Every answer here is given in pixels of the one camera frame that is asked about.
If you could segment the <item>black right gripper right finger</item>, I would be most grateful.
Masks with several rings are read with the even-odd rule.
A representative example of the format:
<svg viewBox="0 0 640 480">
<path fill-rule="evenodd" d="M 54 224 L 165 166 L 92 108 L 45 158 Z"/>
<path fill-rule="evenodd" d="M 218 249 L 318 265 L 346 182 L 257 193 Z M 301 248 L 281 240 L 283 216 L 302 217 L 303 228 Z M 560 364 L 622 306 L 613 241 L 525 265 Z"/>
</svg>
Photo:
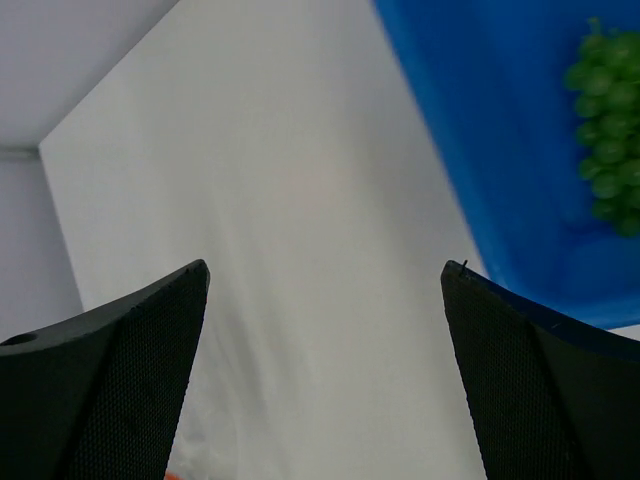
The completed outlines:
<svg viewBox="0 0 640 480">
<path fill-rule="evenodd" d="M 490 479 L 635 479 L 639 344 L 448 261 L 444 311 Z"/>
</svg>

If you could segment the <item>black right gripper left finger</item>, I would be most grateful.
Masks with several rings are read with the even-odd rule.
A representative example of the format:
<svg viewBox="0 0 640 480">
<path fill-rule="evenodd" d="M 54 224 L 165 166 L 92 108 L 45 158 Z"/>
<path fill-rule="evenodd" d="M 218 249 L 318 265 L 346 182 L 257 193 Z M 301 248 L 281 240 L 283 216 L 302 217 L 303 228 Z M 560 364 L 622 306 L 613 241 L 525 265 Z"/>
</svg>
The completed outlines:
<svg viewBox="0 0 640 480">
<path fill-rule="evenodd" d="M 194 261 L 1 345 L 5 479 L 161 479 L 209 288 Z"/>
</svg>

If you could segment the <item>green grape bunch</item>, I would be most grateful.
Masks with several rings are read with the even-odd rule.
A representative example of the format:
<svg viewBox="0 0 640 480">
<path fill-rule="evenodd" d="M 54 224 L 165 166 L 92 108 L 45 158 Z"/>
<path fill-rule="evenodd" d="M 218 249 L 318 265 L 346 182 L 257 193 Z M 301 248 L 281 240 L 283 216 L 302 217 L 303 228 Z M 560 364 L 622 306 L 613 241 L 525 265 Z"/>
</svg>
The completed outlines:
<svg viewBox="0 0 640 480">
<path fill-rule="evenodd" d="M 588 20 L 577 60 L 565 71 L 586 156 L 579 177 L 591 190 L 592 215 L 622 237 L 639 235 L 639 33 L 605 30 Z"/>
</svg>

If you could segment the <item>clear zip bag orange zipper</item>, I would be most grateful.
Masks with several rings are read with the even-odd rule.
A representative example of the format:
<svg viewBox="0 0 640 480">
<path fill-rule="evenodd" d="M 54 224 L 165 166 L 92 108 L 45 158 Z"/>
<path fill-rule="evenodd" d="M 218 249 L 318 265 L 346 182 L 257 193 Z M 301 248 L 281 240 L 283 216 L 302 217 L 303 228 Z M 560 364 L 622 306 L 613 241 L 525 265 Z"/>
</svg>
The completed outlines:
<svg viewBox="0 0 640 480">
<path fill-rule="evenodd" d="M 223 479 L 224 475 L 224 466 L 203 435 L 176 434 L 165 479 Z"/>
</svg>

